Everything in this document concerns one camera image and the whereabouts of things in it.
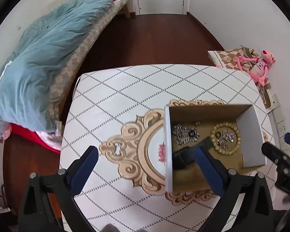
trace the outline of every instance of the tablecloth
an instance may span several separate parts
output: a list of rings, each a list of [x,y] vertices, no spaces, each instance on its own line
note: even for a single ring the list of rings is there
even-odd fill
[[[219,197],[211,190],[165,192],[163,114],[168,104],[188,101],[253,104],[264,140],[274,143],[269,118],[251,78],[241,71],[200,65],[144,65],[85,73],[68,115],[60,167],[68,168],[94,145],[100,157],[75,201],[97,230],[197,231]],[[276,166],[266,176],[274,199]],[[224,229],[232,226],[243,196]],[[69,231],[64,219],[65,229]]]

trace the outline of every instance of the screw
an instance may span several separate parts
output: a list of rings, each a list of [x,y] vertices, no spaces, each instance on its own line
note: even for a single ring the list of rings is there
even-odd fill
[[[29,177],[30,177],[31,179],[35,178],[35,177],[36,177],[36,173],[31,173]]]
[[[57,172],[59,175],[64,175],[66,173],[66,170],[64,168],[61,168]]]
[[[258,177],[262,179],[262,178],[264,178],[264,174],[261,173],[261,172],[259,172],[259,173],[258,173]]]
[[[228,172],[230,175],[236,175],[236,170],[233,168],[229,169]]]

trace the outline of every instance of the pink stuffed animal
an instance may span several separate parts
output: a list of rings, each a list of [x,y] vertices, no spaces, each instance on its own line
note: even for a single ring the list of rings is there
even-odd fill
[[[254,65],[254,67],[250,70],[248,73],[252,80],[257,83],[259,82],[260,85],[264,86],[264,81],[266,78],[266,75],[268,74],[268,70],[272,67],[272,64],[275,63],[276,59],[274,56],[268,52],[263,50],[261,53],[261,58],[246,58],[244,56],[239,56],[236,58],[237,60],[237,67],[239,70],[243,70],[241,67],[240,62],[245,61],[253,61],[257,64]]]

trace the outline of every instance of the red fabric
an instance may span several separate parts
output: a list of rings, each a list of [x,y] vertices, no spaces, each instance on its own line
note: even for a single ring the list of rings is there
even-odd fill
[[[42,147],[44,147],[48,150],[51,150],[55,153],[60,154],[59,150],[53,149],[49,145],[45,144],[42,141],[42,139],[37,135],[36,132],[31,132],[30,130],[28,130],[20,125],[17,125],[17,124],[11,124],[11,125],[12,125],[12,133],[20,135],[20,136],[24,137],[25,139],[28,139],[28,140],[31,140],[31,141],[37,143],[37,144],[40,144]]]

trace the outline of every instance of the cardboard box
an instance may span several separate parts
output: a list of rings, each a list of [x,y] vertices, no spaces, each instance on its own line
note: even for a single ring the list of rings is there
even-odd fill
[[[164,133],[166,145],[166,191],[180,193],[210,189],[200,168],[192,163],[183,170],[173,170],[172,152],[183,147],[192,147],[207,136],[210,136],[213,127],[218,123],[229,122],[237,126],[241,135],[240,149],[232,155],[219,154],[210,148],[210,154],[220,160],[229,169],[234,168],[240,174],[249,173],[266,164],[262,154],[263,135],[257,119],[254,106],[241,105],[192,105],[192,106],[167,106],[164,114]],[[172,134],[175,124],[196,127],[200,137],[197,142],[189,142],[183,146],[178,145],[176,136]],[[228,143],[230,149],[236,142]]]

